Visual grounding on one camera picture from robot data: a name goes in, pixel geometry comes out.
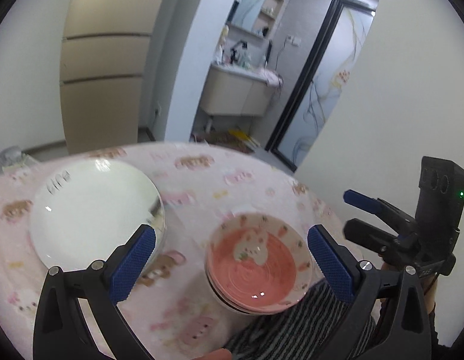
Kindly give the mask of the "person's right hand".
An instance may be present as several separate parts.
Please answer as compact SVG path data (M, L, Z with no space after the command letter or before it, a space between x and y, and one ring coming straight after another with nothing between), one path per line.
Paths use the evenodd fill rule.
M435 296L438 286L438 275L428 276L421 279L421 287L424 293L427 313L430 314L435 308Z

